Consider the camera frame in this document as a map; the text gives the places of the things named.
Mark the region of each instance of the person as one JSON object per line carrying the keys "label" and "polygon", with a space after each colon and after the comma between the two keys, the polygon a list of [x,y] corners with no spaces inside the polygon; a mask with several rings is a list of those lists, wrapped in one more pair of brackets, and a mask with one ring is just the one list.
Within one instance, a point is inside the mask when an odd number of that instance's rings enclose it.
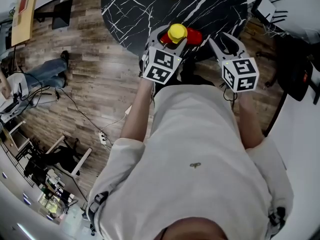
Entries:
{"label": "person", "polygon": [[16,72],[5,77],[0,70],[0,115],[3,123],[18,116],[23,111],[39,104],[54,102],[57,97],[52,95],[38,95],[29,97],[32,88],[50,86],[64,88],[68,68],[69,53],[63,51],[58,59],[46,61],[26,73]]}
{"label": "person", "polygon": [[252,95],[239,94],[237,123],[222,91],[184,71],[181,81],[155,85],[145,144],[154,84],[140,80],[90,192],[91,223],[112,240],[270,239],[292,210],[293,190]]}

